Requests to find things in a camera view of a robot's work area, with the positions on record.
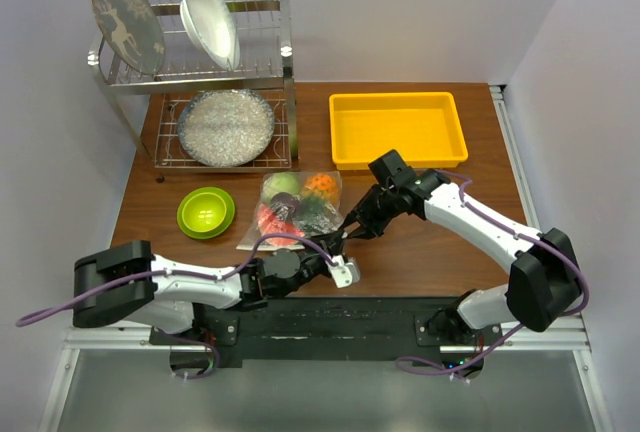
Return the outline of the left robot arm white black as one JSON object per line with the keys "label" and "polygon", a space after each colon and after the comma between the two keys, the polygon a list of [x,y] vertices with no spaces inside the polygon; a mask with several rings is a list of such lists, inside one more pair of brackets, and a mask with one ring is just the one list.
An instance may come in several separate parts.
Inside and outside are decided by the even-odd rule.
{"label": "left robot arm white black", "polygon": [[75,263],[72,323],[101,328],[131,321],[196,344],[207,332],[204,306],[263,308],[319,276],[338,288],[354,285],[360,273],[343,252],[345,240],[342,231],[313,236],[299,250],[280,248],[264,258],[250,254],[223,268],[176,262],[153,253],[148,241],[133,241]]}

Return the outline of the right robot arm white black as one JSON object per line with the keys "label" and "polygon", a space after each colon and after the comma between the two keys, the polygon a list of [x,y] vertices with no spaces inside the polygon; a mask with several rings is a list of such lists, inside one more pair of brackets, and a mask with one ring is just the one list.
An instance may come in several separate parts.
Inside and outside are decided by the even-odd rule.
{"label": "right robot arm white black", "polygon": [[369,169],[376,182],[344,219],[349,237],[380,237],[397,216],[414,215],[465,239],[508,275],[506,284],[470,290],[437,311],[425,323],[430,335],[466,345],[482,329],[511,321],[544,332],[588,304],[589,287],[561,230],[541,232],[510,220],[468,195],[457,175],[438,169],[418,173],[396,150]]}

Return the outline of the clear zip top bag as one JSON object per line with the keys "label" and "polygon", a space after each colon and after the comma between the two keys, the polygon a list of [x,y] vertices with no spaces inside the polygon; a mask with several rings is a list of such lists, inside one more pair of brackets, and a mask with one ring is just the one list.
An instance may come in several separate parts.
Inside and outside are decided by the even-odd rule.
{"label": "clear zip top bag", "polygon": [[282,235],[311,238],[337,230],[343,223],[341,196],[342,177],[337,171],[267,174],[252,223],[236,248],[249,250],[260,237],[275,233],[275,238],[259,245],[261,251],[299,249],[300,242]]}

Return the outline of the fake purple plum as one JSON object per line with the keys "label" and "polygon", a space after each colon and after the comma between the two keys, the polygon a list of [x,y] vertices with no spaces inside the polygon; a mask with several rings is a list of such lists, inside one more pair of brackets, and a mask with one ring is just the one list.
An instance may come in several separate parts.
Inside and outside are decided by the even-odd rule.
{"label": "fake purple plum", "polygon": [[270,207],[276,215],[290,216],[298,209],[299,199],[288,192],[278,192],[272,197]]}

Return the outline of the fake watermelon slice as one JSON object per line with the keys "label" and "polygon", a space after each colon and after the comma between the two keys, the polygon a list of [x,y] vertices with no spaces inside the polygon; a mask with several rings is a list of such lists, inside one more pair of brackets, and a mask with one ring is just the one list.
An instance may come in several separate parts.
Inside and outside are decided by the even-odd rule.
{"label": "fake watermelon slice", "polygon": [[[261,235],[285,233],[297,237],[304,236],[304,233],[299,228],[280,219],[275,212],[264,204],[258,206],[256,220]],[[278,236],[267,239],[266,243],[274,247],[291,247],[296,245],[298,241]]]}

